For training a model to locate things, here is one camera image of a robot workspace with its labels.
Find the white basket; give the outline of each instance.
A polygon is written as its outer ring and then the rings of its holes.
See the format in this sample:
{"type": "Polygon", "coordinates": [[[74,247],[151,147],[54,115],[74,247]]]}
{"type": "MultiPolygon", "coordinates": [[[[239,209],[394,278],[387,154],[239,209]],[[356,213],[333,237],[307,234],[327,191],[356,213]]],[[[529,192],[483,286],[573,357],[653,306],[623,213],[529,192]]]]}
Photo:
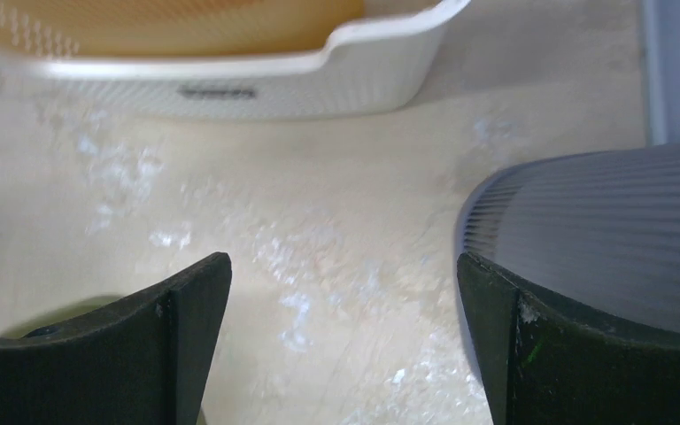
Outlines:
{"type": "Polygon", "coordinates": [[[0,65],[135,112],[228,120],[387,112],[421,87],[447,24],[470,0],[339,27],[324,49],[249,58],[46,60],[0,52],[0,65]]]}

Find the gray cylindrical object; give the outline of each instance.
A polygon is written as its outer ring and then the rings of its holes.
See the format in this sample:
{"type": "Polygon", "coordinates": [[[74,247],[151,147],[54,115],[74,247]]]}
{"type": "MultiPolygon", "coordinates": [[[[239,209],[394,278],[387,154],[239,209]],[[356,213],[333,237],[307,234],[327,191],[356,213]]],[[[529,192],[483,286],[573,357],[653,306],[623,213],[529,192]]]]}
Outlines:
{"type": "Polygon", "coordinates": [[[680,332],[680,144],[508,168],[470,196],[458,232],[458,254],[680,332]]]}

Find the black rubber piece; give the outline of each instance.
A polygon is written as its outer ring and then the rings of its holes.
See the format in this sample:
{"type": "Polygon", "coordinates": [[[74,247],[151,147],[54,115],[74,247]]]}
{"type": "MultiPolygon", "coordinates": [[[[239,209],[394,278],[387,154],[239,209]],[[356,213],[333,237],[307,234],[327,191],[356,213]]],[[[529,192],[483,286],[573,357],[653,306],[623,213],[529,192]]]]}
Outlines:
{"type": "Polygon", "coordinates": [[[477,254],[461,303],[495,425],[680,425],[680,334],[582,305],[477,254]]]}
{"type": "Polygon", "coordinates": [[[216,253],[21,339],[0,338],[0,424],[194,425],[231,282],[216,253]]]}
{"type": "MultiPolygon", "coordinates": [[[[458,214],[458,219],[457,223],[455,224],[455,231],[454,231],[454,264],[455,268],[457,268],[457,259],[462,255],[464,252],[468,250],[467,244],[465,242],[465,234],[466,234],[466,227],[468,226],[468,221],[470,220],[470,214],[473,211],[473,207],[475,204],[478,202],[478,200],[481,198],[483,193],[486,192],[493,184],[496,182],[508,177],[509,175],[512,175],[523,168],[534,166],[536,164],[543,164],[546,162],[552,162],[558,159],[563,159],[563,158],[577,158],[577,157],[583,157],[586,155],[594,155],[596,153],[600,152],[590,152],[590,153],[580,153],[576,155],[569,155],[566,157],[558,157],[558,158],[546,158],[546,159],[540,159],[538,161],[533,161],[525,164],[519,164],[517,166],[510,166],[508,168],[505,168],[503,170],[499,170],[496,173],[492,174],[489,176],[486,180],[483,182],[479,183],[478,186],[475,187],[475,190],[470,193],[470,195],[467,197],[467,200],[465,201],[465,204],[462,206],[460,209],[460,214],[458,214]]],[[[455,290],[460,292],[460,288],[458,287],[457,284],[455,284],[455,290]]],[[[455,300],[456,308],[458,311],[458,319],[460,322],[460,336],[462,339],[462,345],[463,345],[463,350],[465,352],[465,357],[467,360],[467,363],[470,365],[470,370],[475,376],[475,378],[478,380],[478,382],[481,382],[481,370],[478,366],[478,362],[475,359],[475,349],[473,347],[473,340],[470,336],[470,330],[468,328],[468,320],[466,319],[465,316],[465,311],[463,310],[463,304],[457,299],[455,300]]]]}

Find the white powder residue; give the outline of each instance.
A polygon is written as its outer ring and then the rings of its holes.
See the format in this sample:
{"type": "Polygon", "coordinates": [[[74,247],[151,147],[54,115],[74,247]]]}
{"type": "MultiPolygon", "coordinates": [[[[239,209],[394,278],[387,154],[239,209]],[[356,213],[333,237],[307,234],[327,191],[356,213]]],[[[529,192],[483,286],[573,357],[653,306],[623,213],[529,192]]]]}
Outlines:
{"type": "Polygon", "coordinates": [[[368,301],[381,292],[380,275],[382,273],[382,262],[368,260],[366,262],[366,271],[366,281],[358,285],[358,297],[361,301],[368,301]]]}
{"type": "Polygon", "coordinates": [[[489,425],[486,394],[468,370],[456,337],[432,333],[411,367],[384,381],[378,398],[351,413],[342,425],[469,423],[489,425]]]}
{"type": "Polygon", "coordinates": [[[403,378],[406,377],[406,370],[405,369],[400,369],[395,373],[395,376],[392,377],[392,383],[395,385],[400,385],[401,382],[403,382],[403,378]]]}
{"type": "Polygon", "coordinates": [[[343,302],[343,296],[333,292],[332,294],[329,294],[329,297],[327,297],[327,302],[330,305],[340,305],[340,303],[343,302]]]}
{"type": "Polygon", "coordinates": [[[152,192],[152,183],[163,170],[151,148],[100,146],[89,135],[80,136],[77,152],[88,161],[88,184],[102,198],[96,218],[85,229],[87,235],[110,227],[114,218],[126,217],[144,203],[152,192]]]}
{"type": "Polygon", "coordinates": [[[159,248],[177,247],[182,250],[191,243],[191,224],[183,223],[181,229],[156,230],[150,234],[150,243],[159,248]]]}
{"type": "Polygon", "coordinates": [[[89,130],[93,133],[97,133],[101,128],[107,125],[107,122],[111,118],[111,113],[103,110],[93,110],[85,115],[85,122],[89,123],[89,130]]]}
{"type": "Polygon", "coordinates": [[[304,334],[304,327],[312,306],[311,299],[306,294],[296,293],[284,297],[280,300],[280,303],[297,311],[290,329],[282,332],[280,339],[292,351],[306,352],[312,344],[311,340],[304,334]]]}
{"type": "Polygon", "coordinates": [[[181,185],[182,203],[184,207],[201,208],[213,194],[221,195],[225,191],[222,183],[215,182],[207,176],[204,182],[188,182],[181,185]]]}
{"type": "Polygon", "coordinates": [[[292,286],[334,272],[336,264],[329,252],[342,243],[342,237],[329,225],[305,226],[284,236],[273,222],[260,226],[254,236],[253,262],[264,264],[275,280],[292,286]]]}
{"type": "Polygon", "coordinates": [[[520,320],[523,323],[532,323],[537,321],[540,317],[541,316],[533,309],[533,307],[525,303],[525,301],[520,301],[520,320]]]}
{"type": "Polygon", "coordinates": [[[530,143],[525,127],[519,116],[508,112],[479,119],[473,126],[478,144],[468,156],[474,161],[491,165],[491,172],[509,166],[521,148],[530,143]]]}

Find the white speck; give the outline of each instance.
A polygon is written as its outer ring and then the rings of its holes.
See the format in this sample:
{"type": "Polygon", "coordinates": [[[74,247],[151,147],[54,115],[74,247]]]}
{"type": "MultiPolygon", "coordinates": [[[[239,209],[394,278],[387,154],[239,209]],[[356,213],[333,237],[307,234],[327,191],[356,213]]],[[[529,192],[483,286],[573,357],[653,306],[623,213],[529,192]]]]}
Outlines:
{"type": "Polygon", "coordinates": [[[77,143],[77,151],[84,155],[96,156],[100,153],[100,148],[88,135],[82,135],[77,143]]]}
{"type": "Polygon", "coordinates": [[[513,124],[504,120],[480,119],[475,123],[473,129],[481,142],[490,142],[493,139],[509,139],[513,135],[513,124]]]}
{"type": "Polygon", "coordinates": [[[405,369],[400,369],[397,371],[395,376],[392,378],[392,383],[395,385],[400,385],[401,382],[403,382],[403,378],[406,377],[406,370],[405,369]]]}
{"type": "Polygon", "coordinates": [[[152,177],[163,170],[163,164],[157,161],[150,148],[145,148],[139,161],[136,163],[139,174],[144,177],[152,177]]]}
{"type": "MultiPolygon", "coordinates": [[[[257,239],[262,235],[262,228],[257,233],[257,239]]],[[[277,237],[273,237],[269,243],[258,247],[255,260],[263,259],[267,262],[267,270],[278,282],[294,285],[298,278],[298,272],[291,266],[294,249],[288,244],[282,243],[277,237]]]]}
{"type": "Polygon", "coordinates": [[[159,248],[177,246],[179,250],[191,243],[191,224],[185,222],[173,231],[156,230],[150,234],[150,243],[159,248]]]}
{"type": "Polygon", "coordinates": [[[525,303],[525,301],[520,301],[520,319],[523,323],[532,323],[537,321],[541,317],[538,312],[533,309],[530,305],[525,303]]]}
{"type": "Polygon", "coordinates": [[[92,236],[95,233],[108,228],[111,226],[111,219],[108,217],[96,217],[88,224],[84,229],[84,233],[87,236],[92,236]]]}
{"type": "Polygon", "coordinates": [[[327,297],[327,302],[330,305],[340,305],[340,303],[343,301],[343,297],[340,294],[330,294],[329,297],[327,297]]]}
{"type": "Polygon", "coordinates": [[[382,262],[369,260],[366,262],[366,269],[367,269],[366,282],[361,284],[358,288],[359,291],[358,295],[362,301],[368,301],[370,298],[378,296],[382,291],[380,286],[382,262]]]}
{"type": "Polygon", "coordinates": [[[304,335],[303,328],[305,327],[309,310],[311,310],[311,300],[306,294],[296,293],[281,299],[280,304],[297,310],[290,329],[282,332],[280,339],[292,351],[306,352],[312,342],[304,335]]]}
{"type": "Polygon", "coordinates": [[[97,213],[101,215],[113,215],[113,209],[106,204],[102,204],[98,206],[97,213]]]}
{"type": "Polygon", "coordinates": [[[96,110],[96,111],[91,111],[90,113],[87,114],[87,120],[90,124],[92,124],[92,128],[97,131],[100,127],[102,127],[105,123],[105,120],[107,120],[111,114],[108,111],[104,110],[96,110]]]}

